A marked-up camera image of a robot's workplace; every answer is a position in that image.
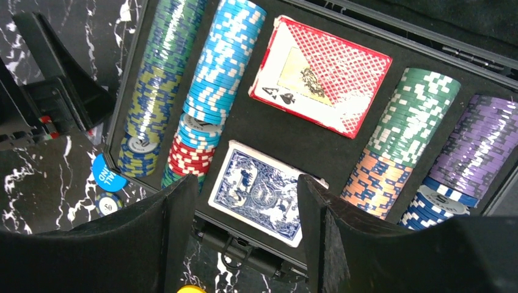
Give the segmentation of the red playing card deck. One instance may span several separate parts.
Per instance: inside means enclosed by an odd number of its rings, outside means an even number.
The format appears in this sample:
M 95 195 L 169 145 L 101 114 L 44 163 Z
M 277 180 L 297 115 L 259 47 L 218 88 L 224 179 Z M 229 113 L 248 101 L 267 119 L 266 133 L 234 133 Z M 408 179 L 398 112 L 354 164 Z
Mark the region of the red playing card deck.
M 391 64 L 388 55 L 280 15 L 248 94 L 353 139 Z

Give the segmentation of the blue playing card deck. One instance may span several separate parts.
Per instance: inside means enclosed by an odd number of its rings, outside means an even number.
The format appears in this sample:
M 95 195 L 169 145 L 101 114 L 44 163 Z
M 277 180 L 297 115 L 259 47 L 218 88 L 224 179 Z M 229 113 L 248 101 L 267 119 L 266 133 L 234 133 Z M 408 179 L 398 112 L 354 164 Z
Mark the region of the blue playing card deck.
M 302 240 L 297 203 L 302 173 L 231 140 L 208 205 L 296 248 Z

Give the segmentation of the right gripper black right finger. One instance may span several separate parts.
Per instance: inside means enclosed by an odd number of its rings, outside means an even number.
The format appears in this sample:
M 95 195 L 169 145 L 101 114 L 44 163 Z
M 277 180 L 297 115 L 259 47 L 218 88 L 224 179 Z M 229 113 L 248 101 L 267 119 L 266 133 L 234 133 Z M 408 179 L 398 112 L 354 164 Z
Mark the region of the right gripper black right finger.
M 297 183 L 311 292 L 516 292 L 517 218 L 453 217 L 413 231 Z

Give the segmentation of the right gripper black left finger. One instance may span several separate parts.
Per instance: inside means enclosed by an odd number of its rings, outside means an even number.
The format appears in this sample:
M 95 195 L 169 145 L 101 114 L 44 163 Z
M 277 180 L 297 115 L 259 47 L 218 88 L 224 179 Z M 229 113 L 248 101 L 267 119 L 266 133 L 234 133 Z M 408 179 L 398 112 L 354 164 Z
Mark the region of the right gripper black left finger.
M 188 175 L 69 231 L 2 231 L 1 291 L 176 292 L 198 190 Z

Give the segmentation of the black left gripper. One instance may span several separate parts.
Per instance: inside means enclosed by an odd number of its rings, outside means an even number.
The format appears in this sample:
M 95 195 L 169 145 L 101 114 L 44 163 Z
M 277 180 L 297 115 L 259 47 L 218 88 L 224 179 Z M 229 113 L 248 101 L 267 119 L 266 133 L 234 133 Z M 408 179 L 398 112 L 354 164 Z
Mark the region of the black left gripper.
M 13 20 L 44 79 L 18 85 L 1 62 L 1 150 L 53 140 L 59 132 L 88 131 L 114 110 L 115 98 L 67 51 L 47 19 L 26 12 Z

